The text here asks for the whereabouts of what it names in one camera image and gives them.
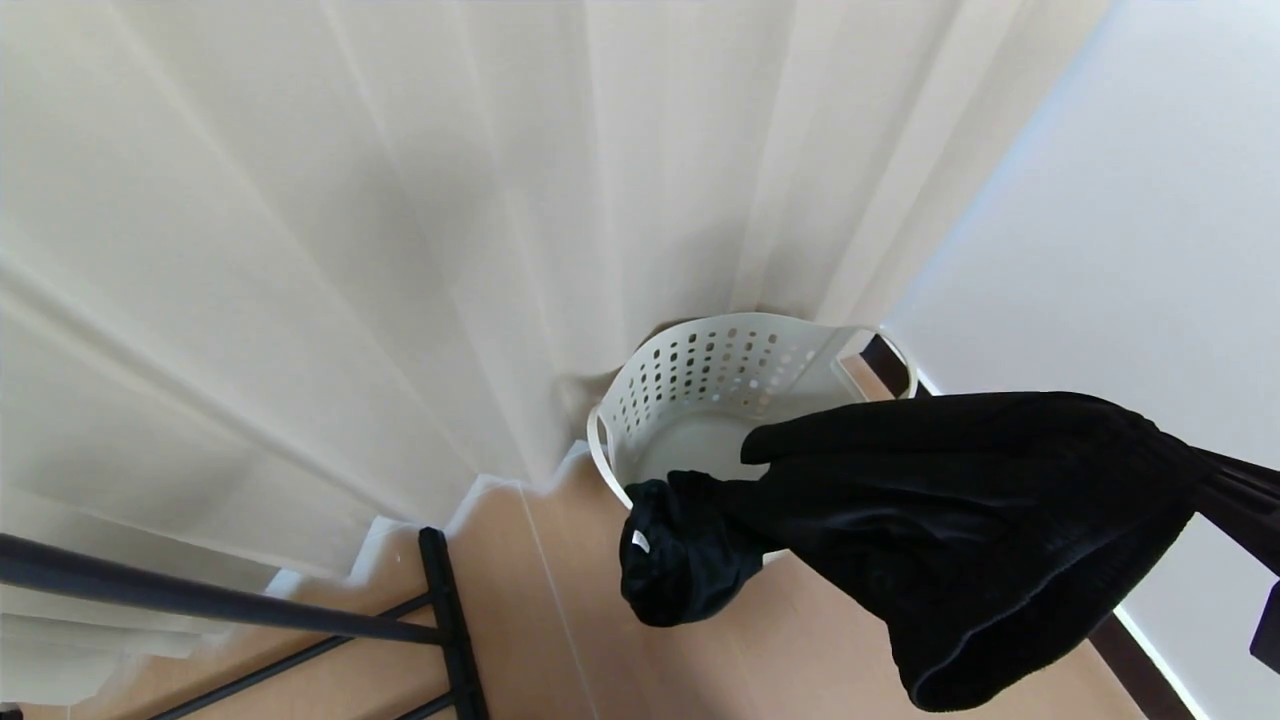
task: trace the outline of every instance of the white plastic basket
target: white plastic basket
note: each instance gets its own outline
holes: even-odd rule
[[[877,328],[767,313],[701,318],[652,337],[622,366],[588,416],[591,459],[628,510],[625,486],[671,470],[758,479],[765,468],[739,462],[753,428],[867,400],[838,361],[858,332],[879,334],[902,359],[913,397],[915,364]]]

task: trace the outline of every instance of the basket bottom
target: basket bottom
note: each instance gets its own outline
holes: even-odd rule
[[[767,465],[739,462],[742,441],[758,424],[719,413],[680,418],[649,439],[635,464],[635,473],[627,479],[664,480],[672,470],[699,470],[721,480],[758,480]]]

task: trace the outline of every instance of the dark baseboard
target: dark baseboard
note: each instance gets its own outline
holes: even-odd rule
[[[872,340],[861,357],[891,393],[900,396],[906,391],[906,365],[881,336]],[[928,397],[931,393],[922,386],[915,395]],[[1089,642],[1147,720],[1196,720],[1183,698],[1178,697],[1174,687],[1115,614],[1108,615],[1093,630]]]

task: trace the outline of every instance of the curtain fold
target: curtain fold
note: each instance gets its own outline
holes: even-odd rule
[[[4,530],[261,591],[545,491],[657,325],[878,322],[1105,6],[3,4]],[[65,702],[221,629],[0,611]]]

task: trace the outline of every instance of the black cloth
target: black cloth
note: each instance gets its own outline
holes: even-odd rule
[[[636,616],[707,618],[762,552],[790,548],[886,623],[929,711],[979,706],[1079,644],[1215,473],[1140,415],[1074,393],[849,405],[756,428],[741,457],[769,469],[628,488],[622,594]]]

